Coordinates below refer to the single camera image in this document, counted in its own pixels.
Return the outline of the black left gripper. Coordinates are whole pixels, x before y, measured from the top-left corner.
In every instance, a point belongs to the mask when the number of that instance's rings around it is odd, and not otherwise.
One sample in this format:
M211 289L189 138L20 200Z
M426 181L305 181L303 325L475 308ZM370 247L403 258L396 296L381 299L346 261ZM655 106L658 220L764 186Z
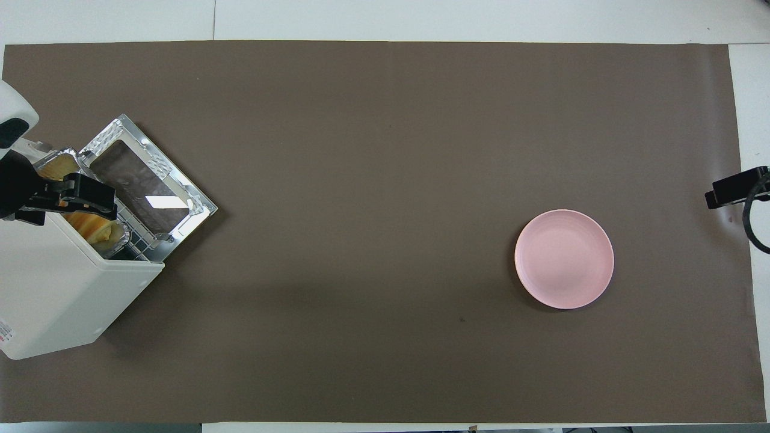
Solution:
M1 162L1 217L41 227L46 213L90 213L117 219L116 191L82 173L69 173L60 194L57 182L39 175L27 157L9 150Z

